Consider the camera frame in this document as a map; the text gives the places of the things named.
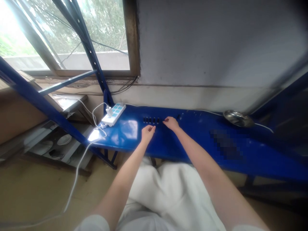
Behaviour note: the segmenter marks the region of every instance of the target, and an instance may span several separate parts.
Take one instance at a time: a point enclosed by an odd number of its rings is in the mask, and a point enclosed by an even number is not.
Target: forearm
[[[147,142],[141,142],[138,145],[119,170],[111,187],[93,212],[106,219],[110,230],[115,230],[117,226],[147,146]]]
[[[214,159],[180,127],[174,130],[197,169],[226,230],[248,224],[269,230]]]

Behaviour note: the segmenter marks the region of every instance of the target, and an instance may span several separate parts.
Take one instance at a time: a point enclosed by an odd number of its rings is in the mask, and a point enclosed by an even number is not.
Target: green foliage
[[[35,49],[26,41],[17,42],[16,39],[1,31],[0,32],[0,56],[37,55]]]
[[[51,0],[28,0],[26,2],[40,28],[58,54],[71,53],[80,43],[78,35]],[[114,47],[127,50],[123,5],[121,0],[78,0],[91,39]],[[16,44],[11,36],[0,33],[0,55],[13,56],[36,54],[28,44]],[[96,52],[112,49],[93,44]],[[85,52],[79,45],[75,52]]]

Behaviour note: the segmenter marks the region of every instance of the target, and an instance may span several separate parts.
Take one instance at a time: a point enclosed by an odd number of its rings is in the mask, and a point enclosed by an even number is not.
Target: white power strip
[[[112,112],[113,112],[112,116],[105,115],[104,118],[102,119],[102,122],[104,124],[109,125],[109,126],[115,125],[115,123],[117,122],[118,118],[120,117],[120,115],[125,110],[125,108],[126,108],[125,104],[121,105],[120,103],[117,103],[112,108]]]

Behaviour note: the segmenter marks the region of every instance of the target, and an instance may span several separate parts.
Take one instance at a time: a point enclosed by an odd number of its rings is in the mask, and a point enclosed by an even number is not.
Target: metal bowl
[[[235,110],[226,110],[224,112],[224,117],[232,124],[239,127],[252,127],[254,121],[248,115],[243,112]]]

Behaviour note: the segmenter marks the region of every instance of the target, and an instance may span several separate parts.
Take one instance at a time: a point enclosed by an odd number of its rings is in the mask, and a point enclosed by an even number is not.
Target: white sleeve
[[[110,231],[105,218],[100,215],[91,215],[85,218],[75,231]]]
[[[264,231],[264,230],[250,225],[237,225],[232,229],[232,231]]]

